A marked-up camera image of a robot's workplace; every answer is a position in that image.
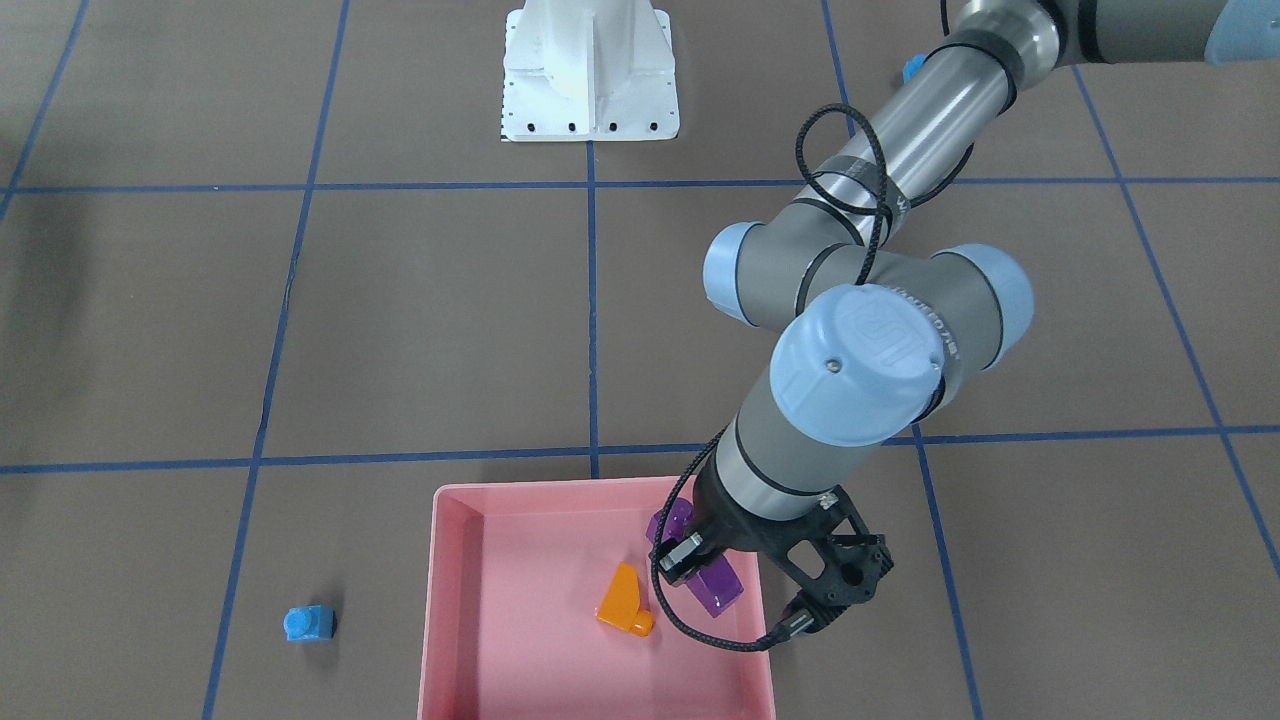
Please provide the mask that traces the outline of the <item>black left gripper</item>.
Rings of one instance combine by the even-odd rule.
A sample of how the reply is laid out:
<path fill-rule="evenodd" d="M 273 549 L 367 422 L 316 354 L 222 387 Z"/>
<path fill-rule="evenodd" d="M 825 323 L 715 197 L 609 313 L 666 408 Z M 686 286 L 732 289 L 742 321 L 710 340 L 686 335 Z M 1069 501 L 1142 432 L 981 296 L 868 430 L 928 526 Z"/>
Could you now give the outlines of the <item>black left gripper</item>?
<path fill-rule="evenodd" d="M 705 462 L 695 477 L 677 479 L 658 511 L 660 534 L 677 497 L 694 506 L 684 539 L 669 539 L 655 547 L 655 575 L 672 587 L 685 585 L 696 570 L 731 550 L 759 553 L 769 560 L 762 552 L 765 524 L 800 518 L 818 503 L 820 495 L 781 491 L 750 469 L 723 470 L 717 462 Z"/>

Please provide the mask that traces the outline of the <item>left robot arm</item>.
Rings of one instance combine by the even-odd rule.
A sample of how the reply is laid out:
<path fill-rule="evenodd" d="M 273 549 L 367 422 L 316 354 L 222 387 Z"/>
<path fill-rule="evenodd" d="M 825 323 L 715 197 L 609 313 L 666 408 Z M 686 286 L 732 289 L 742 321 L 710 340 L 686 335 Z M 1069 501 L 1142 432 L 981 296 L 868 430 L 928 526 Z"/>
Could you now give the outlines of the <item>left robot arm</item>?
<path fill-rule="evenodd" d="M 948 404 L 1027 333 L 1034 293 L 983 243 L 884 250 L 1018 96 L 1084 63 L 1277 55 L 1275 1 L 972 1 L 922 68 L 772 222 L 719 232 L 709 301 L 780 332 L 767 369 L 698 473 L 695 514 L 657 539 L 681 585 L 723 552 L 762 553 L 820 601 L 861 602 L 890 570 L 845 483 L 886 439 Z"/>

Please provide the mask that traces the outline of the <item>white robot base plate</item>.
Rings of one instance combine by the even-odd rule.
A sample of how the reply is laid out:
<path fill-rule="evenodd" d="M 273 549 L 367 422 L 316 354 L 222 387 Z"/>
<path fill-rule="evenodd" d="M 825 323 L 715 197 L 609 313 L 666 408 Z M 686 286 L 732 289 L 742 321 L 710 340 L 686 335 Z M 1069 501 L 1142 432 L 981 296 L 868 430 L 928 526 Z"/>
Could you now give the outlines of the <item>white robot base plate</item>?
<path fill-rule="evenodd" d="M 526 1 L 504 22 L 500 140 L 641 142 L 681 127 L 669 14 L 649 1 Z"/>

